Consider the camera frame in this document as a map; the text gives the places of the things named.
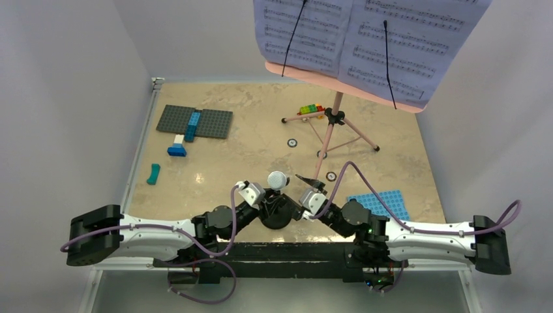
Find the black microphone stand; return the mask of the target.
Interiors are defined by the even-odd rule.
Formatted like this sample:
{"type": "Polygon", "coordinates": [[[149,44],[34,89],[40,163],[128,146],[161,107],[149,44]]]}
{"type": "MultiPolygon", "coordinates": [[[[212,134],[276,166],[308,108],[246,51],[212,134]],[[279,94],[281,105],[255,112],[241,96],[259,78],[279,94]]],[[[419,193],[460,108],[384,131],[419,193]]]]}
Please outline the black microphone stand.
{"type": "Polygon", "coordinates": [[[271,230],[285,228],[292,220],[297,203],[280,191],[269,191],[260,203],[261,223],[271,230]]]}

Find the white microphone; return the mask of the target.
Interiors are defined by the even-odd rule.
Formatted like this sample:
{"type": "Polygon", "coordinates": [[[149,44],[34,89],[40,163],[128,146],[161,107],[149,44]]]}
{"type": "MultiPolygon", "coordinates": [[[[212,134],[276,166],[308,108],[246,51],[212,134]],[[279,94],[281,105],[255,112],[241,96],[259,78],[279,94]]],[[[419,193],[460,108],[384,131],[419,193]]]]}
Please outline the white microphone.
{"type": "Polygon", "coordinates": [[[290,178],[281,171],[272,171],[267,176],[267,184],[273,190],[282,190],[290,183],[290,178]]]}

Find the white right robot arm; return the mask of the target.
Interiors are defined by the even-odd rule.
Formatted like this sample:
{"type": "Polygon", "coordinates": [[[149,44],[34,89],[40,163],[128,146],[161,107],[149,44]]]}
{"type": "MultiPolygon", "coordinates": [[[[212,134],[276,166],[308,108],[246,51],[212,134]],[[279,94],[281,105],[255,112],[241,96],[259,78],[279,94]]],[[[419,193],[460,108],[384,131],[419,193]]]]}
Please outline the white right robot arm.
{"type": "Polygon", "coordinates": [[[371,266],[410,259],[447,260],[472,264],[491,275],[511,274],[505,230],[487,216],[469,222],[434,224],[406,222],[375,215],[350,200],[342,207],[326,196],[323,182],[299,176],[308,185],[293,218],[319,221],[340,236],[353,237],[354,256],[371,266]]]}

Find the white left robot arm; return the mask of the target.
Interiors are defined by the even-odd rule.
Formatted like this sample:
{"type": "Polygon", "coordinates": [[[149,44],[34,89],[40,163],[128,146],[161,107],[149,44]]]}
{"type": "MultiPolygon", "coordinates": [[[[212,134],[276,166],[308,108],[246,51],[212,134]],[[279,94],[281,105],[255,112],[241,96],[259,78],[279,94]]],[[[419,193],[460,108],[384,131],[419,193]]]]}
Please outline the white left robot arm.
{"type": "Polygon", "coordinates": [[[67,265],[75,267],[115,257],[153,258],[185,267],[197,250],[225,255],[259,210],[259,205],[243,201],[235,209],[220,205],[191,219],[163,221],[125,215],[119,205],[106,205],[73,218],[70,239],[60,250],[67,265]]]}

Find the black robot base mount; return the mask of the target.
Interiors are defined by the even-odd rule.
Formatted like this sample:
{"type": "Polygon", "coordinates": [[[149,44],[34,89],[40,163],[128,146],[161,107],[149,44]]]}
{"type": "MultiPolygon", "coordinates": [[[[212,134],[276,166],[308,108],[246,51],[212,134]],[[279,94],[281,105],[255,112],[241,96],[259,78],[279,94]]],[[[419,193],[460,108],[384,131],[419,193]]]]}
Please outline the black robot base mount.
{"type": "Polygon", "coordinates": [[[339,279],[390,286],[394,270],[406,261],[389,258],[353,243],[235,243],[223,256],[211,257],[196,247],[170,261],[168,281],[175,285],[218,284],[221,278],[339,279]]]}

